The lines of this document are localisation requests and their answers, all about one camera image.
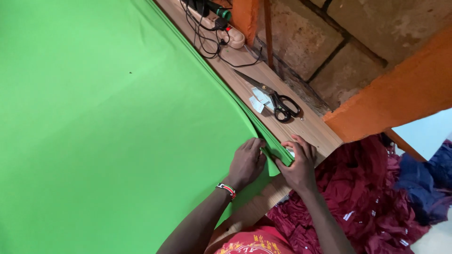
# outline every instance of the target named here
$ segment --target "forearm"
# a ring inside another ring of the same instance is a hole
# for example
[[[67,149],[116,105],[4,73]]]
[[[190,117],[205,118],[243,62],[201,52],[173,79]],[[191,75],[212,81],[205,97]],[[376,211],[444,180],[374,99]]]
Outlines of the forearm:
[[[201,204],[185,217],[156,254],[204,253],[215,225],[230,201],[231,196],[226,190],[215,188]]]
[[[322,195],[317,190],[296,191],[312,217],[324,254],[354,254],[350,241],[331,215]]]

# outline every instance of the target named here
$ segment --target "beaded bracelet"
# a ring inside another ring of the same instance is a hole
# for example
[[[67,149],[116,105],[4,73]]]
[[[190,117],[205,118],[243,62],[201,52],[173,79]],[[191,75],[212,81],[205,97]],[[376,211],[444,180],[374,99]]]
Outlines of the beaded bracelet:
[[[235,190],[234,190],[231,186],[229,186],[229,185],[227,185],[227,184],[224,184],[224,183],[219,183],[219,184],[217,185],[217,188],[225,189],[225,190],[227,190],[228,192],[230,192],[230,193],[231,193],[231,196],[232,196],[232,200],[234,200],[234,198],[235,198]]]

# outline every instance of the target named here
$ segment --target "scissors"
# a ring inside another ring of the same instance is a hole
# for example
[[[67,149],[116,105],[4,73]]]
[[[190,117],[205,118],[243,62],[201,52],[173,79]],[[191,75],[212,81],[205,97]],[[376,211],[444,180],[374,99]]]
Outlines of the scissors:
[[[290,117],[296,117],[300,113],[300,106],[296,104],[290,97],[285,95],[279,95],[275,90],[271,89],[267,85],[264,85],[260,82],[255,81],[254,79],[248,77],[247,75],[241,73],[240,71],[233,69],[240,77],[242,77],[244,80],[248,81],[250,84],[252,84],[254,87],[259,89],[259,91],[263,92],[264,94],[268,95],[270,99],[272,100],[274,111],[273,115],[275,116],[276,120],[280,122],[287,122],[290,120]],[[282,103],[281,99],[289,101],[296,109],[297,112],[294,112],[291,110],[287,105]],[[281,113],[284,115],[284,119],[279,119],[277,113]]]

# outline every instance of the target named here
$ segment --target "hand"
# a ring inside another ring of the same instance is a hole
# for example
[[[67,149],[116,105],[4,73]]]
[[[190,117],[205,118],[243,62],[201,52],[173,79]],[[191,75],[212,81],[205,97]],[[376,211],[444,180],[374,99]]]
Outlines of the hand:
[[[297,193],[317,191],[314,175],[317,149],[298,135],[292,134],[291,137],[296,142],[286,141],[282,142],[281,145],[289,146],[293,149],[295,161],[290,167],[287,167],[280,159],[276,158],[276,166],[278,166],[289,186]]]
[[[223,180],[235,192],[240,192],[262,173],[267,157],[260,150],[265,147],[265,140],[251,138],[235,151],[234,159],[229,167],[229,175]]]

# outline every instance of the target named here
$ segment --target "scissor blade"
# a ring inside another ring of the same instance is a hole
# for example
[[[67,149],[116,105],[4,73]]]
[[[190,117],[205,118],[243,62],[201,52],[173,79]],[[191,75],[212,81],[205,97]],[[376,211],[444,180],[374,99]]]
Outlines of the scissor blade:
[[[242,77],[244,80],[248,81],[250,84],[252,84],[253,86],[257,87],[257,88],[261,88],[260,87],[260,82],[257,82],[256,80],[254,80],[253,78],[248,77],[247,75],[241,73],[240,71],[233,69],[240,77]]]

